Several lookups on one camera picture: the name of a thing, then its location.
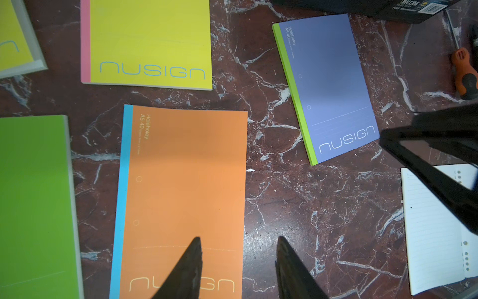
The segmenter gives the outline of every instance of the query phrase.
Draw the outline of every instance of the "yellow notebook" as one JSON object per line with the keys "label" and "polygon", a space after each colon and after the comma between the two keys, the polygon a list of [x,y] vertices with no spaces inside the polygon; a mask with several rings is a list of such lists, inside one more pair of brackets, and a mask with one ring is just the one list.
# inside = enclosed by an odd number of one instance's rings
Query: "yellow notebook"
{"label": "yellow notebook", "polygon": [[0,79],[46,69],[22,0],[0,0]]}
{"label": "yellow notebook", "polygon": [[212,90],[209,0],[81,0],[81,82]]}

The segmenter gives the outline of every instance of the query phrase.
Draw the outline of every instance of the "orange screwdriver handle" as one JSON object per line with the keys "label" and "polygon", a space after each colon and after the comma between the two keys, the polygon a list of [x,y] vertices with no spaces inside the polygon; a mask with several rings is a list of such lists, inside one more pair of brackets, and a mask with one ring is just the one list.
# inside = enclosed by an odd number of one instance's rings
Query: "orange screwdriver handle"
{"label": "orange screwdriver handle", "polygon": [[478,73],[470,64],[470,54],[465,48],[459,48],[451,55],[456,67],[455,85],[463,100],[478,98]]}

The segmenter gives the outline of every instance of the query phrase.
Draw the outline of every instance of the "product label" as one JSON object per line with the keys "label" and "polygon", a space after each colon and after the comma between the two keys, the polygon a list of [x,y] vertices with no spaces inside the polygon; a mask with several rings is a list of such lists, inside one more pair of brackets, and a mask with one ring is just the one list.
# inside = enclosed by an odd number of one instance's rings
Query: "product label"
{"label": "product label", "polygon": [[430,1],[413,1],[403,0],[393,7],[394,10],[410,11],[424,14],[436,14],[442,9],[451,5],[453,0],[430,0]]}

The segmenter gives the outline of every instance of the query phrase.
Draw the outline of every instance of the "barcode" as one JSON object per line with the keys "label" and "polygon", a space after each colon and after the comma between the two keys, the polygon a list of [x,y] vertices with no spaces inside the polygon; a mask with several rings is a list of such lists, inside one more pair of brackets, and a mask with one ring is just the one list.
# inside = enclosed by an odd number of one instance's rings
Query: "barcode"
{"label": "barcode", "polygon": [[419,13],[426,13],[426,14],[436,14],[437,12],[439,12],[440,10],[442,10],[445,7],[446,7],[446,5],[443,5],[443,4],[430,3],[427,6],[425,6],[424,8],[422,8],[421,10],[419,10],[418,12]]}

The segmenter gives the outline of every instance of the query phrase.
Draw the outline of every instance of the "screwdriver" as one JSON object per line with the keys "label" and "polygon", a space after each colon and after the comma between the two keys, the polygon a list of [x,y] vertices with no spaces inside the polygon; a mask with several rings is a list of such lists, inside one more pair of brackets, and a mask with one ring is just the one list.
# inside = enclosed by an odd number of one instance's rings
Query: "screwdriver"
{"label": "screwdriver", "polygon": [[478,98],[478,73],[470,65],[470,53],[465,48],[460,48],[456,39],[455,31],[451,23],[448,9],[445,9],[445,15],[450,25],[451,35],[455,44],[456,51],[451,54],[451,62],[456,68],[455,85],[461,99],[473,100]]}

